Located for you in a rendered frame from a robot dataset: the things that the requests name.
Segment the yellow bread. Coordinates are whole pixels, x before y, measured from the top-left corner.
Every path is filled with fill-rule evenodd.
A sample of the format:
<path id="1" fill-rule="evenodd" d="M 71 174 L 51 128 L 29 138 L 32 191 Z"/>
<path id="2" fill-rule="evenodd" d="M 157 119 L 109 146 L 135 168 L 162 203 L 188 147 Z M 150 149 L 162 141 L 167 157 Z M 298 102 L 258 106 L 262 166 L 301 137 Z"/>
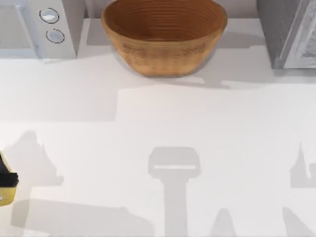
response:
<path id="1" fill-rule="evenodd" d="M 5 164 L 7 165 L 7 167 L 9 168 L 10 171 L 14 172 L 10 166 L 8 165 L 6 159 L 5 159 Z M 6 205 L 10 205 L 11 203 L 13 203 L 14 198 L 15 198 L 15 194 L 16 194 L 16 188 L 0 188 L 0 206 L 6 206 Z"/>

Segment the brown woven basket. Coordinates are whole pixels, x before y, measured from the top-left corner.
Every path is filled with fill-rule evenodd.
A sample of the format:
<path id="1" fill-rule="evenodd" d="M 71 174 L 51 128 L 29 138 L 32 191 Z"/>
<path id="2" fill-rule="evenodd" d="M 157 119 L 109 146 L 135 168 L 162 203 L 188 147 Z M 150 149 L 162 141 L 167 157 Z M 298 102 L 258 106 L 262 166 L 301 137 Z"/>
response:
<path id="1" fill-rule="evenodd" d="M 120 57 L 147 77 L 181 77 L 212 53 L 228 22 L 215 0 L 114 0 L 102 26 Z"/>

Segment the pale microwave oven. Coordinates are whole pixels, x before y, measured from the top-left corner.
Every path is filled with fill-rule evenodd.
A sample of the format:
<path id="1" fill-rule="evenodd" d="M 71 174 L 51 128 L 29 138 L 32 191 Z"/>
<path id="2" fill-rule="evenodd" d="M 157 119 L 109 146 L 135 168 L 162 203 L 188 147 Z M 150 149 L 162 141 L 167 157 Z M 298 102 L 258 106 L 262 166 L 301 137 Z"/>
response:
<path id="1" fill-rule="evenodd" d="M 38 59 L 72 59 L 78 54 L 83 21 L 86 12 L 85 0 L 29 0 L 32 6 L 34 25 L 38 44 Z M 59 21 L 55 24 L 43 22 L 39 11 L 53 8 L 59 13 Z M 47 40 L 45 33 L 59 29 L 65 40 L 54 44 Z"/>

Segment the round microwave knob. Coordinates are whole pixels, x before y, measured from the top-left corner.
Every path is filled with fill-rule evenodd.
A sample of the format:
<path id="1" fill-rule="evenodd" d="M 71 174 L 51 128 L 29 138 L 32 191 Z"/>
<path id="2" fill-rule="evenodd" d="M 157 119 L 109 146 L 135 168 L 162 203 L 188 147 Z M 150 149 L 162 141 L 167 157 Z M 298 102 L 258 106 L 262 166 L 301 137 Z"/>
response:
<path id="1" fill-rule="evenodd" d="M 47 24 L 55 24 L 59 21 L 59 13 L 53 8 L 46 8 L 39 11 L 41 20 Z"/>
<path id="2" fill-rule="evenodd" d="M 52 29 L 50 31 L 46 31 L 45 36 L 48 41 L 54 44 L 60 44 L 65 40 L 64 33 L 59 29 Z"/>

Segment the grey cabinet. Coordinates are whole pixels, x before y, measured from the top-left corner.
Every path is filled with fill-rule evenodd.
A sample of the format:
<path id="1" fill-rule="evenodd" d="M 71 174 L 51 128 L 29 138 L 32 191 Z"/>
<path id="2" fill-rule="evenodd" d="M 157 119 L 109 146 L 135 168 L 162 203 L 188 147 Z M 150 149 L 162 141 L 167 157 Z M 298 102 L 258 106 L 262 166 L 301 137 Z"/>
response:
<path id="1" fill-rule="evenodd" d="M 301 0 L 256 0 L 272 68 L 285 69 L 285 45 Z"/>

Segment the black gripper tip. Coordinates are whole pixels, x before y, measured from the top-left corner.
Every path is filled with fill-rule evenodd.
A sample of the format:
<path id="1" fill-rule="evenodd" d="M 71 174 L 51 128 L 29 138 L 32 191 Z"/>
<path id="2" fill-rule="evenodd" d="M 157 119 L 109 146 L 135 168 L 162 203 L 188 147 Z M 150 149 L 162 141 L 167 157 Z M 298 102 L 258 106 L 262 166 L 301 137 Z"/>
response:
<path id="1" fill-rule="evenodd" d="M 0 188 L 15 188 L 18 182 L 18 174 L 9 170 L 3 155 L 0 153 Z"/>

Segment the pale grey cabinet door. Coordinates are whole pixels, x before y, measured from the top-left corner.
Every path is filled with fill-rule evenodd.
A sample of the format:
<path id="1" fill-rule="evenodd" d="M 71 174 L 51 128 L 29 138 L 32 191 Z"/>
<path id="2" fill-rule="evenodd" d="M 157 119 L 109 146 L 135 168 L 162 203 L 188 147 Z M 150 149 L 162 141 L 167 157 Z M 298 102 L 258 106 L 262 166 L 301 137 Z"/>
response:
<path id="1" fill-rule="evenodd" d="M 301 0 L 285 45 L 286 69 L 316 69 L 316 0 Z"/>

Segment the pale microwave door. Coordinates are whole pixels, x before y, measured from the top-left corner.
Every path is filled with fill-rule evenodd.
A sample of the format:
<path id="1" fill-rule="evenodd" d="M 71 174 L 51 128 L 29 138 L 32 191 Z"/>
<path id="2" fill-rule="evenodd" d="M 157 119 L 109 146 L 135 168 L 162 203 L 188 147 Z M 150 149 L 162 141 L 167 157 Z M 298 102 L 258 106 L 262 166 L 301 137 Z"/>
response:
<path id="1" fill-rule="evenodd" d="M 38 58 L 29 0 L 0 0 L 0 58 Z"/>

